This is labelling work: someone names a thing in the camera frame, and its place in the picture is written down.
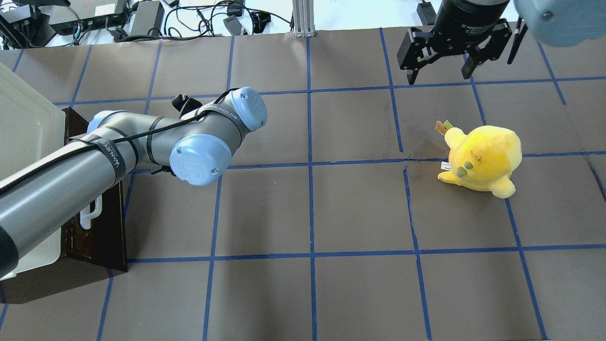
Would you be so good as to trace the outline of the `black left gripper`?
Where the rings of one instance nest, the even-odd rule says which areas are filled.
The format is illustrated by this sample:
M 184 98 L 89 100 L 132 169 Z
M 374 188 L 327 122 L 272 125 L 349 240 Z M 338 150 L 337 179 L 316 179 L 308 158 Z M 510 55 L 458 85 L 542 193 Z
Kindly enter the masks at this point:
M 171 105 L 179 112 L 179 118 L 184 115 L 195 111 L 203 106 L 203 104 L 197 99 L 193 99 L 187 94 L 176 95 L 171 100 Z

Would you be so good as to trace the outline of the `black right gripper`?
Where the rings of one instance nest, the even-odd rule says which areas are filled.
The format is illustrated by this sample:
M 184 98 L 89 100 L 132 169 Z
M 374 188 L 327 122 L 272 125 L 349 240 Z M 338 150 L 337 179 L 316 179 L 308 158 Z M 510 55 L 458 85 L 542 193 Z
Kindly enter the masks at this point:
M 465 80 L 485 61 L 498 60 L 512 37 L 502 17 L 508 4 L 508 0 L 444 0 L 428 32 L 411 27 L 403 37 L 397 61 L 408 84 L 416 83 L 420 69 L 446 56 L 467 54 L 461 69 Z

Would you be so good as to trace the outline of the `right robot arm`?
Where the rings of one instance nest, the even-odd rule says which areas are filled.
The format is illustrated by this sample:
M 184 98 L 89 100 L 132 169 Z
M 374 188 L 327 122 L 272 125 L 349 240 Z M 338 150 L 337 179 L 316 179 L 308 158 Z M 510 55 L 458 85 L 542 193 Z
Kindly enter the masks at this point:
M 498 60 L 509 42 L 513 63 L 524 37 L 544 45 L 569 47 L 605 35 L 603 0 L 516 0 L 517 26 L 503 13 L 507 0 L 444 0 L 433 28 L 409 28 L 397 52 L 398 65 L 413 85 L 420 69 L 446 56 L 466 55 L 461 74 L 471 78 L 486 61 Z

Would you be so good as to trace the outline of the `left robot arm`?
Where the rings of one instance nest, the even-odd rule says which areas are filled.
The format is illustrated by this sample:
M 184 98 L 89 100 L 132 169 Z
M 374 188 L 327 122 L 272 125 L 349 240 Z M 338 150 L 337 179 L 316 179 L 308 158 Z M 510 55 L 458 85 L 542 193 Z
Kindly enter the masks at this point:
M 193 186 L 215 183 L 245 136 L 268 119 L 251 87 L 226 90 L 211 103 L 175 97 L 179 118 L 105 110 L 87 132 L 1 181 L 1 275 L 136 169 L 157 166 Z

